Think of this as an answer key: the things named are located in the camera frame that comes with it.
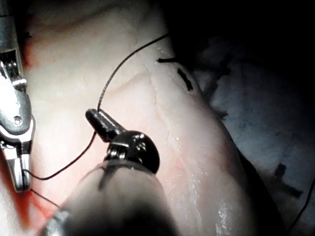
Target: ink mark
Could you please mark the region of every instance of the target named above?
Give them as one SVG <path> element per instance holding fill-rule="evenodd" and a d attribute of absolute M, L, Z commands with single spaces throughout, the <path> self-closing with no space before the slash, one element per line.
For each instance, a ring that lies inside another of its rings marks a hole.
<path fill-rule="evenodd" d="M 174 62 L 180 63 L 177 57 L 167 58 L 167 59 L 159 58 L 159 59 L 157 59 L 157 62 L 159 62 L 159 63 L 169 63 L 169 62 L 170 63 L 174 63 Z"/>
<path fill-rule="evenodd" d="M 219 108 L 214 108 L 216 114 L 218 115 L 218 117 L 221 119 L 221 120 L 225 120 L 225 117 L 228 116 L 228 113 L 227 111 L 222 111 L 220 110 Z"/>
<path fill-rule="evenodd" d="M 274 177 L 277 180 L 276 186 L 279 190 L 281 190 L 284 193 L 287 193 L 295 198 L 299 198 L 303 191 L 297 190 L 296 188 L 286 184 L 283 182 L 282 178 L 285 174 L 286 166 L 282 163 L 280 163 L 274 173 Z"/>
<path fill-rule="evenodd" d="M 193 90 L 191 82 L 189 81 L 189 79 L 187 79 L 186 74 L 181 69 L 178 69 L 177 73 L 183 78 L 184 82 L 186 83 L 188 91 Z"/>
<path fill-rule="evenodd" d="M 280 163 L 278 165 L 278 167 L 276 168 L 276 171 L 274 173 L 275 178 L 277 178 L 278 180 L 282 180 L 282 177 L 285 174 L 285 170 L 286 170 L 286 166 L 282 163 Z"/>

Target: silver surgical forceps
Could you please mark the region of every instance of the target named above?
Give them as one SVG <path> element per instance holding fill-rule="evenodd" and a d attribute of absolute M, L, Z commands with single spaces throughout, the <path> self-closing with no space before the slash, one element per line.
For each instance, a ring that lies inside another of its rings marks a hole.
<path fill-rule="evenodd" d="M 26 94 L 13 9 L 0 0 L 0 147 L 16 192 L 28 191 L 35 120 Z"/>

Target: blood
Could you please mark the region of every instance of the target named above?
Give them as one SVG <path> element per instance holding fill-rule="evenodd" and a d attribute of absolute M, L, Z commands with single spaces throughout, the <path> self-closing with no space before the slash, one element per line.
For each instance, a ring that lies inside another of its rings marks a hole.
<path fill-rule="evenodd" d="M 22 48 L 22 64 L 25 69 L 34 68 L 38 66 L 38 62 L 34 55 L 33 49 L 35 45 L 35 40 L 29 38 L 25 41 Z"/>
<path fill-rule="evenodd" d="M 17 212 L 19 225 L 23 230 L 38 230 L 56 211 L 56 207 L 43 200 L 31 191 L 16 193 L 12 184 L 10 171 L 8 169 L 3 153 L 0 152 L 0 179 L 1 184 L 9 192 L 13 208 Z"/>

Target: black suture thread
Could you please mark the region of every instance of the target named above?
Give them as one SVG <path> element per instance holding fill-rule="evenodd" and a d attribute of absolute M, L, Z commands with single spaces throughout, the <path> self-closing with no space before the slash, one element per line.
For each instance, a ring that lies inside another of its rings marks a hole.
<path fill-rule="evenodd" d="M 45 180 L 49 180 L 53 177 L 55 177 L 56 175 L 60 174 L 62 171 L 68 169 L 70 166 L 72 166 L 75 162 L 77 162 L 88 150 L 89 148 L 91 147 L 93 141 L 94 141 L 94 138 L 96 136 L 96 132 L 94 131 L 93 135 L 92 135 L 92 138 L 89 142 L 89 144 L 87 145 L 87 147 L 81 152 L 80 155 L 78 155 L 73 161 L 71 161 L 69 164 L 67 164 L 66 166 L 64 166 L 63 168 L 61 168 L 60 170 L 58 170 L 57 172 L 55 172 L 54 174 L 50 175 L 50 176 L 47 176 L 47 177 L 38 177 L 36 175 L 34 175 L 32 172 L 30 172 L 29 170 L 26 170 L 26 169 L 23 169 L 22 171 L 24 172 L 27 172 L 29 173 L 32 177 L 36 178 L 36 179 L 39 179 L 39 180 L 42 180 L 42 181 L 45 181 Z"/>
<path fill-rule="evenodd" d="M 142 47 L 140 47 L 140 48 L 136 49 L 135 51 L 133 51 L 132 53 L 130 53 L 122 62 L 120 62 L 120 64 L 116 67 L 116 69 L 113 71 L 113 73 L 111 74 L 111 76 L 110 76 L 109 79 L 107 80 L 107 82 L 106 82 L 106 84 L 105 84 L 105 86 L 104 86 L 104 88 L 103 88 L 103 90 L 102 90 L 102 93 L 101 93 L 101 95 L 100 95 L 100 97 L 99 97 L 99 101 L 98 101 L 98 104 L 97 104 L 97 110 L 98 110 L 98 111 L 99 111 L 100 106 L 101 106 L 101 104 L 102 104 L 102 100 L 103 100 L 104 94 L 105 94 L 105 92 L 106 92 L 106 90 L 107 90 L 107 87 L 108 87 L 109 83 L 112 81 L 112 79 L 113 79 L 113 77 L 115 76 L 115 74 L 117 73 L 117 71 L 120 69 L 120 67 L 121 67 L 130 57 L 132 57 L 133 55 L 135 55 L 137 52 L 139 52 L 139 51 L 141 51 L 142 49 L 144 49 L 144 48 L 150 46 L 151 44 L 154 44 L 154 43 L 156 43 L 156 42 L 158 42 L 158 41 L 160 41 L 160 40 L 166 38 L 167 36 L 168 36 L 168 33 L 165 34 L 165 35 L 163 35 L 163 36 L 161 36 L 161 37 L 159 37 L 159 38 L 157 38 L 157 39 L 155 39 L 155 40 L 153 40 L 153 41 L 151 41 L 151 42 L 149 42 L 149 43 L 147 43 L 147 44 L 145 44 L 145 45 L 143 45 Z"/>
<path fill-rule="evenodd" d="M 311 195 L 312 195 L 312 192 L 313 192 L 313 189 L 314 189 L 314 185 L 315 185 L 315 178 L 313 179 L 313 182 L 311 184 L 311 187 L 310 187 L 310 190 L 309 190 L 309 193 L 307 195 L 307 199 L 305 201 L 305 204 L 303 206 L 303 208 L 300 210 L 299 214 L 296 216 L 295 220 L 292 222 L 292 224 L 289 226 L 289 228 L 287 229 L 286 231 L 286 235 L 289 235 L 289 233 L 291 232 L 291 230 L 293 229 L 293 227 L 296 225 L 296 223 L 298 222 L 298 220 L 300 219 L 302 213 L 305 211 L 307 205 L 309 204 L 310 202 L 310 199 L 311 199 Z"/>
<path fill-rule="evenodd" d="M 52 205 L 56 206 L 57 208 L 60 208 L 60 206 L 56 203 L 54 203 L 53 201 L 49 200 L 48 198 L 45 198 L 43 195 L 37 193 L 34 189 L 30 189 L 30 191 L 32 191 L 34 194 L 38 195 L 39 197 L 41 197 L 42 199 L 48 201 L 49 203 L 51 203 Z"/>
<path fill-rule="evenodd" d="M 186 74 L 181 70 L 181 69 L 178 69 L 177 70 L 177 73 L 181 76 L 181 78 L 184 80 L 185 84 L 186 84 L 186 87 L 187 87 L 187 90 L 190 91 L 190 90 L 193 90 L 193 87 L 191 85 L 191 82 L 190 80 L 187 78 Z"/>
<path fill-rule="evenodd" d="M 106 90 L 107 90 L 107 87 L 108 87 L 109 83 L 112 81 L 114 75 L 115 75 L 115 74 L 117 73 L 117 71 L 119 70 L 119 68 L 120 68 L 130 57 L 132 57 L 134 54 L 136 54 L 137 52 L 141 51 L 142 49 L 144 49 L 144 48 L 146 48 L 146 47 L 148 47 L 148 46 L 150 46 L 150 45 L 152 45 L 152 44 L 154 44 L 154 43 L 156 43 L 156 42 L 158 42 L 158 41 L 160 41 L 160 40 L 166 38 L 168 35 L 169 35 L 169 34 L 167 33 L 167 34 L 165 34 L 165 35 L 163 35 L 163 36 L 161 36 L 161 37 L 159 37 L 159 38 L 157 38 L 157 39 L 155 39 L 155 40 L 153 40 L 153 41 L 151 41 L 151 42 L 149 42 L 149 43 L 143 45 L 142 47 L 138 48 L 137 50 L 133 51 L 132 53 L 130 53 L 130 54 L 116 67 L 116 69 L 113 71 L 113 73 L 111 74 L 111 76 L 110 76 L 109 79 L 107 80 L 107 82 L 106 82 L 106 84 L 105 84 L 105 86 L 104 86 L 104 88 L 103 88 L 103 90 L 102 90 L 102 92 L 101 92 L 101 95 L 100 95 L 100 97 L 99 97 L 99 101 L 98 101 L 98 104 L 97 104 L 97 110 L 100 109 L 100 106 L 101 106 L 101 103 L 102 103 L 104 94 L 105 94 L 105 92 L 106 92 Z M 33 178 L 36 178 L 36 179 L 39 179 L 39 180 L 42 180 L 42 181 L 44 181 L 44 180 L 49 180 L 49 179 L 55 177 L 56 175 L 58 175 L 59 173 L 61 173 L 62 171 L 64 171 L 64 170 L 66 170 L 67 168 L 69 168 L 69 167 L 70 167 L 71 165 L 73 165 L 76 161 L 78 161 L 78 160 L 88 151 L 88 149 L 91 147 L 91 145 L 92 145 L 92 143 L 93 143 L 93 141 L 94 141 L 94 139 L 95 139 L 95 136 L 96 136 L 96 132 L 94 131 L 94 133 L 93 133 L 93 135 L 92 135 L 92 138 L 91 138 L 89 144 L 88 144 L 87 147 L 81 152 L 81 154 L 80 154 L 78 157 L 76 157 L 73 161 L 71 161 L 69 164 L 67 164 L 65 167 L 61 168 L 60 170 L 58 170 L 57 172 L 55 172 L 54 174 L 52 174 L 52 175 L 50 175 L 50 176 L 47 176 L 47 177 L 38 177 L 38 176 L 34 175 L 33 173 L 31 173 L 29 170 L 26 170 L 26 169 L 23 169 L 22 172 L 27 172 L 27 173 L 29 173 Z M 59 207 L 56 203 L 54 203 L 53 201 L 49 200 L 48 198 L 45 198 L 44 196 L 40 195 L 39 193 L 37 193 L 37 192 L 34 191 L 33 189 L 31 189 L 31 191 L 32 191 L 33 193 L 35 193 L 36 195 L 38 195 L 39 197 L 41 197 L 42 199 L 44 199 L 44 200 L 50 202 L 50 203 L 53 204 L 54 206 Z"/>

